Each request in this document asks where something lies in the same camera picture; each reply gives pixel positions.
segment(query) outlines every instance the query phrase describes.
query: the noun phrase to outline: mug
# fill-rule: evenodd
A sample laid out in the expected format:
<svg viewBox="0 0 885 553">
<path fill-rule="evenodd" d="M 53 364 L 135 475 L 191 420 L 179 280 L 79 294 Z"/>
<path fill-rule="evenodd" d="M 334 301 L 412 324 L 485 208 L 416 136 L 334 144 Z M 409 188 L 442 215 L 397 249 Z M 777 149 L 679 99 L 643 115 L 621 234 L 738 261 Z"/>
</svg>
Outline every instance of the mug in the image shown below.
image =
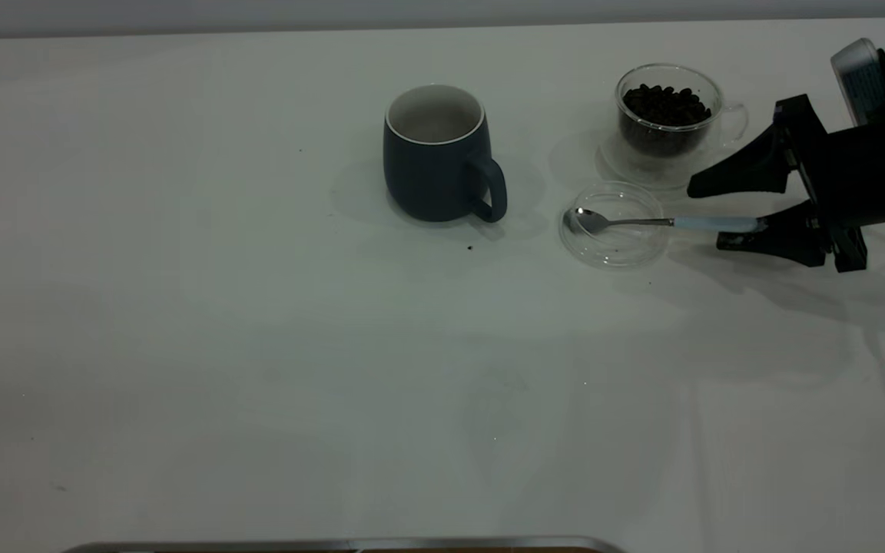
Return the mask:
<svg viewBox="0 0 885 553">
<path fill-rule="evenodd" d="M 632 88 L 690 88 L 711 110 L 693 125 L 661 125 L 642 119 L 628 108 L 624 96 Z M 747 108 L 723 98 L 712 78 L 688 67 L 654 63 L 628 71 L 614 90 L 615 105 L 600 154 L 619 176 L 652 190 L 674 190 L 688 185 L 691 176 L 716 161 L 721 148 L 733 147 L 747 130 Z M 723 138 L 723 116 L 738 116 L 728 140 Z"/>
<path fill-rule="evenodd" d="M 394 99 L 384 115 L 383 157 L 391 197 L 418 220 L 505 216 L 505 178 L 491 158 L 484 106 L 461 88 L 426 84 Z"/>
</svg>

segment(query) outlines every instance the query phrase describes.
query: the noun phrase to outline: glass cup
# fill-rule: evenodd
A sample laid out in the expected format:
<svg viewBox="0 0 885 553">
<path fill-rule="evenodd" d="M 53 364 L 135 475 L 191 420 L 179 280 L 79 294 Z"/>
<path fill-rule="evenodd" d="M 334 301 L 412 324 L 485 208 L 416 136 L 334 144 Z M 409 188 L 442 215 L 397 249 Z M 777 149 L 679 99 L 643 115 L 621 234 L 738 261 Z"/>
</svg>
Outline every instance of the glass cup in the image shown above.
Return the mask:
<svg viewBox="0 0 885 553">
<path fill-rule="evenodd" d="M 642 119 L 624 103 L 626 92 L 642 84 L 672 87 L 675 92 L 690 88 L 712 115 L 684 126 Z M 688 186 L 691 175 L 713 164 L 721 148 L 733 147 L 744 136 L 749 122 L 747 108 L 740 102 L 726 101 L 712 78 L 679 65 L 652 63 L 628 71 L 617 83 L 614 99 L 617 107 L 610 110 L 612 119 L 600 155 L 619 176 L 651 190 Z M 723 136 L 726 114 L 738 119 L 728 140 Z"/>
</svg>

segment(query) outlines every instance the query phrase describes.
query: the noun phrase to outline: glass saucer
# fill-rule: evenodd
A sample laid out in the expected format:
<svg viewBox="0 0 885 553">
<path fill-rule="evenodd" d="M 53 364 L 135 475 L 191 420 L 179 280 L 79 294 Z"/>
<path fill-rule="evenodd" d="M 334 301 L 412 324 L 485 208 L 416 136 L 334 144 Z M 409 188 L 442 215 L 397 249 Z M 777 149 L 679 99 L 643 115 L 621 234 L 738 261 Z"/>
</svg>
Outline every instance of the glass saucer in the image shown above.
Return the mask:
<svg viewBox="0 0 885 553">
<path fill-rule="evenodd" d="M 565 248 L 583 263 L 601 269 L 636 267 L 665 251 L 667 227 L 617 225 L 590 234 L 575 217 L 576 207 L 593 210 L 608 220 L 663 217 L 661 204 L 650 192 L 621 181 L 596 180 L 569 204 L 559 218 L 559 236 Z"/>
</svg>

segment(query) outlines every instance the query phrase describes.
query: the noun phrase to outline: white table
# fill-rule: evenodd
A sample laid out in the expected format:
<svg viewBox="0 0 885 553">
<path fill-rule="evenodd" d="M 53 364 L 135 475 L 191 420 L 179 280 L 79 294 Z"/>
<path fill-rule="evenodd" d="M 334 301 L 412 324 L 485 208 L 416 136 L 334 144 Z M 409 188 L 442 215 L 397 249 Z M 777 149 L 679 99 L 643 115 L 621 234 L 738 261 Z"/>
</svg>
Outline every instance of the white table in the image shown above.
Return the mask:
<svg viewBox="0 0 885 553">
<path fill-rule="evenodd" d="M 860 36 L 885 20 L 0 41 L 0 552 L 885 552 L 885 225 L 846 274 L 704 234 L 606 273 L 555 229 L 626 69 L 710 74 L 747 137 L 802 92 L 835 131 Z M 387 203 L 384 106 L 428 81 L 487 106 L 500 224 Z"/>
</svg>

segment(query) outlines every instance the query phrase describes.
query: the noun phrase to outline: metal spoon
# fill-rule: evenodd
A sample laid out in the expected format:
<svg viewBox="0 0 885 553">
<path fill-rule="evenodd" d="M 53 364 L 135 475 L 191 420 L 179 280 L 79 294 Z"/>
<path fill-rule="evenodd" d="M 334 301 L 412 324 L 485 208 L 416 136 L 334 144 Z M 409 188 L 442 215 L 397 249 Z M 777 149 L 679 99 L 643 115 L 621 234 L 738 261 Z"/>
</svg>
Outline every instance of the metal spoon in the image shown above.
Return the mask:
<svg viewBox="0 0 885 553">
<path fill-rule="evenodd" d="M 617 224 L 643 224 L 653 227 L 695 228 L 696 230 L 715 230 L 717 232 L 756 232 L 763 230 L 766 223 L 755 217 L 668 217 L 668 218 L 625 218 L 624 220 L 608 220 L 586 207 L 576 207 L 565 212 L 569 230 L 576 232 L 575 221 L 583 230 L 590 234 L 600 234 L 607 228 Z"/>
</svg>

